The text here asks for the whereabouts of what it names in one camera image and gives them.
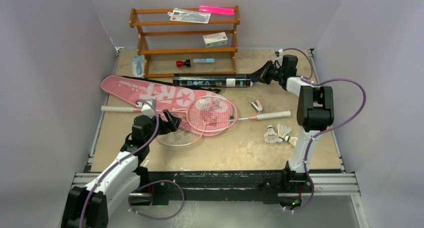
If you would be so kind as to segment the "pink badminton racket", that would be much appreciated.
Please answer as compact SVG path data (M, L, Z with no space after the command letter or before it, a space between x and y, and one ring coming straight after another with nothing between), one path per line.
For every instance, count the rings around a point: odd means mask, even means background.
M106 106L101 107L102 112L118 112L118 113L140 113L146 108L139 107L119 107L119 106ZM183 147L197 142L202 136L203 132L191 127L187 121L187 109L178 108L170 111L174 117L181 118L181 123L175 132L168 134L158 135L156 141L160 144L171 147Z
M237 121L287 118L291 115L292 113L286 110L240 118L233 102L216 95L205 95L194 99L185 111L186 122L190 127L203 133L222 132Z

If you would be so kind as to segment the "black shuttlecock tube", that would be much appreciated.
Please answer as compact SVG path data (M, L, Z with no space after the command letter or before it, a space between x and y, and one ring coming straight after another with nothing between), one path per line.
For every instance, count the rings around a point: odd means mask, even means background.
M249 74L174 74L172 83L176 87L247 88L255 79Z

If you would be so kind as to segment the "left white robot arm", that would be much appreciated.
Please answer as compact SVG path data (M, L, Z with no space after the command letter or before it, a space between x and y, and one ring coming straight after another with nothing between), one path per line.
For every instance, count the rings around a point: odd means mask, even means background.
M158 135L176 132L182 120L168 110L144 111L133 120L131 133L114 161L83 187L70 189L61 219L62 228L106 228L109 218L130 192L142 193L152 183L140 164Z

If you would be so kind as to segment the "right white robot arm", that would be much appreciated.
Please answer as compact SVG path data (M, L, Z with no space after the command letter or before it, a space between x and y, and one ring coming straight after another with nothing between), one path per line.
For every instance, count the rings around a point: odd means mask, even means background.
M298 96L296 120L300 135L294 153L286 163L286 174L280 179L282 188L288 192L298 188L301 182L310 181L310 159L320 135L335 119L333 88L308 83L297 75L297 64L296 56L283 55L274 61L267 61L250 75L257 82L267 85L276 81L284 90Z

